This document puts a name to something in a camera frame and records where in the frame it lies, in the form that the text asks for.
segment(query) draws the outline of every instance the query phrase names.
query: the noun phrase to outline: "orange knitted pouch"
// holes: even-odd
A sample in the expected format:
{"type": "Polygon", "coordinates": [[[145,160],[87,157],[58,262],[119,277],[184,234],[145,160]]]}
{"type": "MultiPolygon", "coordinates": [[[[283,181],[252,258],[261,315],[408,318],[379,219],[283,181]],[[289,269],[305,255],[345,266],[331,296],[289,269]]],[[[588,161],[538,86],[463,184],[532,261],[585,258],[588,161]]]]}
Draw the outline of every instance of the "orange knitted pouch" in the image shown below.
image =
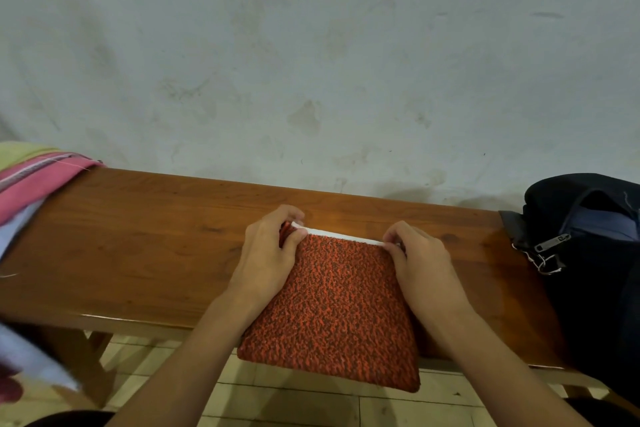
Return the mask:
{"type": "MultiPolygon", "coordinates": [[[[293,229],[286,223],[281,244],[293,229]]],[[[420,388],[410,313],[379,245],[310,234],[238,358],[408,392],[420,388]]]]}

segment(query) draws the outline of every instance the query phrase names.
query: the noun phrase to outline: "person's left hand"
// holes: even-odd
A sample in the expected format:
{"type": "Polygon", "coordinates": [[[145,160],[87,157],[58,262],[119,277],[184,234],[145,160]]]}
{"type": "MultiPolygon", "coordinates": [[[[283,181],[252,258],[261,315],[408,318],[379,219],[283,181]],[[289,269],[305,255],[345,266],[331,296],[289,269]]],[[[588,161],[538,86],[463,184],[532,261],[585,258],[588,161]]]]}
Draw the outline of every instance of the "person's left hand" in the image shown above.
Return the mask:
{"type": "Polygon", "coordinates": [[[262,310],[280,292],[296,260],[296,248],[308,234],[297,229],[284,242],[282,249],[280,227],[285,221],[302,224],[305,214],[295,206],[282,204],[276,211],[249,225],[244,235],[240,262],[229,281],[229,289],[236,289],[262,310]]]}

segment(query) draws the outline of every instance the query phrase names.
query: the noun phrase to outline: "zipper pull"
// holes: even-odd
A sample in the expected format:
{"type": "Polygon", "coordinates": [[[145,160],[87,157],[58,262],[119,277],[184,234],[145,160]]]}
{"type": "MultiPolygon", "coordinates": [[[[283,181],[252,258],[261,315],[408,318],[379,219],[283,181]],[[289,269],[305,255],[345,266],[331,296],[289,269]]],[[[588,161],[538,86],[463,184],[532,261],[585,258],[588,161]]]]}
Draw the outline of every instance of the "zipper pull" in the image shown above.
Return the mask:
{"type": "Polygon", "coordinates": [[[553,248],[556,245],[560,245],[563,242],[569,241],[571,239],[571,235],[569,233],[564,233],[562,235],[558,235],[555,238],[551,238],[550,240],[543,241],[539,245],[535,245],[533,249],[538,252],[544,252],[549,250],[549,248],[553,248]]]}

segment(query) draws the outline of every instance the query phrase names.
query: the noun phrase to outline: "forearm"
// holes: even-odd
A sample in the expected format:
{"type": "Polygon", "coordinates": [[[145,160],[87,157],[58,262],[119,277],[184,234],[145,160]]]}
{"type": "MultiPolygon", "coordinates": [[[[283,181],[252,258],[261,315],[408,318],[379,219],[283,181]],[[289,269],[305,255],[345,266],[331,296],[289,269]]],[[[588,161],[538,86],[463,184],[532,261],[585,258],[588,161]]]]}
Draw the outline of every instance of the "forearm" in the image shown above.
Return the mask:
{"type": "Polygon", "coordinates": [[[259,312],[242,294],[222,294],[108,427],[195,426],[231,350],[259,312]]]}
{"type": "Polygon", "coordinates": [[[462,368],[499,427],[590,425],[543,383],[475,312],[426,326],[462,368]]]}

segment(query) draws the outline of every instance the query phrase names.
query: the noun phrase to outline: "wooden bench top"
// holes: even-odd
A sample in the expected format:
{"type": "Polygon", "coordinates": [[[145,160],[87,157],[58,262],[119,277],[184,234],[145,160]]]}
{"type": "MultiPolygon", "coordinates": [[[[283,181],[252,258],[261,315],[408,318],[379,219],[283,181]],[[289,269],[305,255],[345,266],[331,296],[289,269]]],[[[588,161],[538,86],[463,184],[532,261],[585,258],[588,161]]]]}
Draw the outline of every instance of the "wooden bench top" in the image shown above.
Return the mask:
{"type": "Polygon", "coordinates": [[[0,262],[16,274],[0,279],[0,315],[180,339],[225,290],[246,226],[281,203],[315,229],[380,239],[407,220],[442,239],[470,301],[516,354],[568,364],[540,278],[496,212],[120,169],[84,172],[45,202],[0,262]]]}

